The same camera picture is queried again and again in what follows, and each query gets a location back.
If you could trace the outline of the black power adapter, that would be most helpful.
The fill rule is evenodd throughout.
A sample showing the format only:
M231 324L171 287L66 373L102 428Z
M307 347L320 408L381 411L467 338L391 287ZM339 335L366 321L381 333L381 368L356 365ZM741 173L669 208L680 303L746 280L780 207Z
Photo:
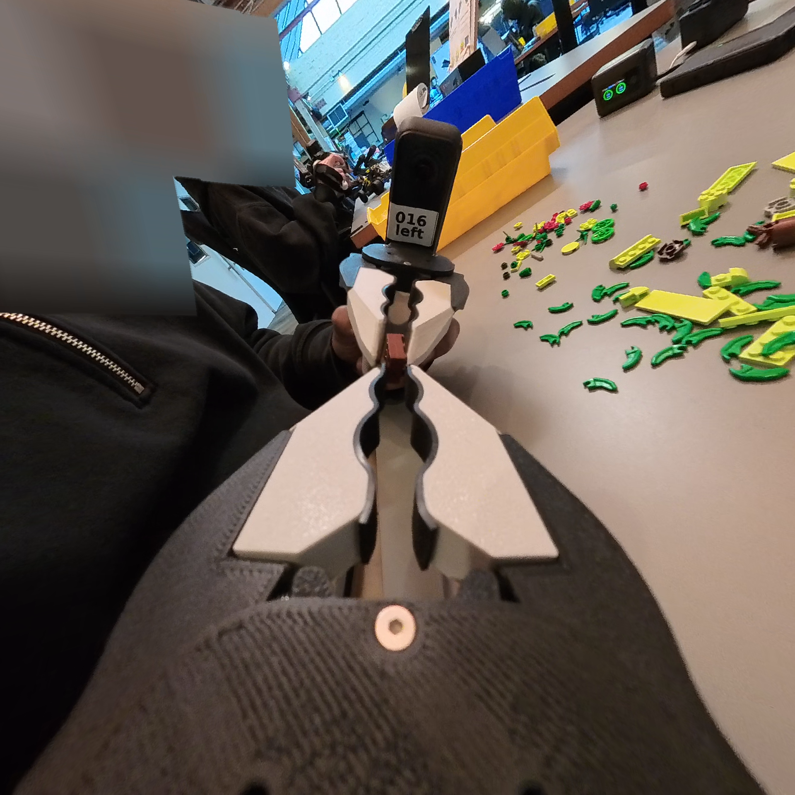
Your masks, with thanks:
M793 47L794 8L791 8L766 25L690 56L671 74L660 78L661 97L670 98L768 65Z

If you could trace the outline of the black device with green lights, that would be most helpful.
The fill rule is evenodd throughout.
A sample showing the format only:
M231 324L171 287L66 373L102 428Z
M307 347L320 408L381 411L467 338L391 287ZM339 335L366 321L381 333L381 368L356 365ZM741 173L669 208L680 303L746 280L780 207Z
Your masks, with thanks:
M591 78L595 109L605 118L651 93L658 81L658 65L653 39L619 55Z

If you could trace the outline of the person's left hand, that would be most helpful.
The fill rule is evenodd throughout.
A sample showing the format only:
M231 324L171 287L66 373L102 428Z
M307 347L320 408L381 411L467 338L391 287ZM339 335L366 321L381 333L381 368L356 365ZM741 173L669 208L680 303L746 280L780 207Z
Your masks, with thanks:
M335 355L348 365L352 365L357 375L363 374L363 354L355 338L352 322L349 318L347 306L339 306L334 310L332 322L332 349ZM432 353L423 360L420 367L428 370L432 363L441 356L449 353L460 334L460 324L452 319L447 332L433 349Z

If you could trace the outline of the blue plastic bin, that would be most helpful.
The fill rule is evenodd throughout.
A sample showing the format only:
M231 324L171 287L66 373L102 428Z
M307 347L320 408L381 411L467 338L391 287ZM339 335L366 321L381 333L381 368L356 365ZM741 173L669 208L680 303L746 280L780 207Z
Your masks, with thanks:
M510 47L502 50L472 75L464 80L452 93L437 105L430 108L424 116L433 121L454 125L461 134L488 115L492 121L499 122L521 104L518 77ZM383 133L387 144L387 160L393 162L393 144L396 131L384 124Z

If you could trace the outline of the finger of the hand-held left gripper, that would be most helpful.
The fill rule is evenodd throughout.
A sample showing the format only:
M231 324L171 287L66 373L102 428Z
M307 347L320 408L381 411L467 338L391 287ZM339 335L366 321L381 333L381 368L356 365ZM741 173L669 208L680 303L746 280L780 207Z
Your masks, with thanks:
M394 275L376 269L359 269L347 291L349 319L362 354L363 372L379 367L385 351L386 324Z
M407 343L408 365L429 366L449 352L456 340L452 287L446 282L415 282Z

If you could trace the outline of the brown stem cluster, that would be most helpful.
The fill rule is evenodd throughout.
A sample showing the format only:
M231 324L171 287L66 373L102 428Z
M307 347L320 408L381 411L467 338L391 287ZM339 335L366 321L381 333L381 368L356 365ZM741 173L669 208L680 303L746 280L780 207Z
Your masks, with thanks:
M761 250L770 246L775 250L794 247L794 213L776 214L765 223L751 224L746 235Z

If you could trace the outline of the white paper roll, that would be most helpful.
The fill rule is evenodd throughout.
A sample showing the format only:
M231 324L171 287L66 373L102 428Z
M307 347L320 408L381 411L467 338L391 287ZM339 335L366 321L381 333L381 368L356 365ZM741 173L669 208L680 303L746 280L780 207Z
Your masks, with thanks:
M422 117L429 108L429 88L420 83L394 108L393 121L397 128L410 118Z

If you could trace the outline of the scattered lime green bricks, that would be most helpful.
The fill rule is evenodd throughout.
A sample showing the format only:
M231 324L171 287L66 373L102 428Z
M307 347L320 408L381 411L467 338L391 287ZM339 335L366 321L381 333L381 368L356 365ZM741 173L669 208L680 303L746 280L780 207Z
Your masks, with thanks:
M658 260L657 250L660 245L674 239L690 239L691 244L696 239L706 239L704 236L714 231L711 227L720 220L731 194L756 167L755 161L730 166L700 193L696 208L680 215L680 232L689 236L664 242L653 234L647 234L614 255L608 261L610 270L614 273L629 273L651 263L666 264ZM771 167L791 175L788 193L784 196L793 196L793 153L774 161ZM752 224L770 220L763 211L764 208L762 217ZM793 253L793 247L785 250L775 250L772 246L759 249L746 235L749 225L751 224L739 234L713 237L709 240L711 248L715 251L748 248L754 251ZM679 259L670 263L681 260L689 252L689 248ZM720 349L720 358L729 365L730 376L741 383L776 383L793 374L793 292L776 293L775 290L781 287L780 281L753 279L746 269L737 265L722 273L704 271L697 276L696 284L700 293L692 295L651 289L638 284L632 286L628 281L601 283L592 288L591 300L594 303L609 300L622 309L640 313L622 320L623 328L655 326L659 332L670 336L666 347L652 354L650 366L653 369L683 358L704 341L721 339L727 332L752 329L753 331L744 334L730 336ZM574 320L557 332L541 335L540 341L551 347L559 346L565 337L585 323L597 326L618 315L619 309L614 306L606 312L591 315L585 321Z

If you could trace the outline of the yellow plastic bin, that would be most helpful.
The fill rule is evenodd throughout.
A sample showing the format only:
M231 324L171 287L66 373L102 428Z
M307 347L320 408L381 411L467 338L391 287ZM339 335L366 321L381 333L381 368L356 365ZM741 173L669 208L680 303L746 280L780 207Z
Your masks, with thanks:
M550 156L560 144L557 128L537 96L498 123L485 116L465 136L437 251L550 174ZM367 215L383 239L389 195L390 191L382 207Z

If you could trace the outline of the black case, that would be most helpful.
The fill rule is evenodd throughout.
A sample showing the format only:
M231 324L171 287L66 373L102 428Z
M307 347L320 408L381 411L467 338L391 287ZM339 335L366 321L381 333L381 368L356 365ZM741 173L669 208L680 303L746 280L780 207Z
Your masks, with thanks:
M712 44L745 17L749 5L749 1L693 2L680 18L682 49L693 45L694 52Z

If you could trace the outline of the pile of tiny flower pieces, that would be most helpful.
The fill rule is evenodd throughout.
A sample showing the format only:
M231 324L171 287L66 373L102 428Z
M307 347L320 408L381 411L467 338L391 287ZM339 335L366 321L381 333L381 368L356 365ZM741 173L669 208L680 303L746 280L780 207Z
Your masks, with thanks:
M588 243L608 242L616 233L618 210L618 204L603 204L596 198L554 212L540 221L513 224L491 248L492 254L499 258L502 281L508 282L513 276L530 278L532 265L542 264L550 253L568 256Z

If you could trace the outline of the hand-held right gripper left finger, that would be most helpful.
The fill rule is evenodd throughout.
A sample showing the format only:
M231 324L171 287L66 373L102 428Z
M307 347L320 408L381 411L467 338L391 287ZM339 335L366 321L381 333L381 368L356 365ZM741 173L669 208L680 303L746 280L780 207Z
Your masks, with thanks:
M376 371L295 425L236 538L238 558L316 566L369 561L375 539Z

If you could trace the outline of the black upright panel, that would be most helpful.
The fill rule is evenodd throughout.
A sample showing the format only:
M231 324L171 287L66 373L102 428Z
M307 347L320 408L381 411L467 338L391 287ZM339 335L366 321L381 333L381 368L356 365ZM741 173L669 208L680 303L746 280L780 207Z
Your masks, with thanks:
M426 7L405 36L405 95L421 84L430 86L430 16Z

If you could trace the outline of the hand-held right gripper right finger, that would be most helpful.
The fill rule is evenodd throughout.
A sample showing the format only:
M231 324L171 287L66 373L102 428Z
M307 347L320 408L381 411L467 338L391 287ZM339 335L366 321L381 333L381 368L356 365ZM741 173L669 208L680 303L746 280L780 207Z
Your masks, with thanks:
M420 568L461 581L475 569L556 560L497 429L418 366L406 371L406 404L422 459L412 513Z

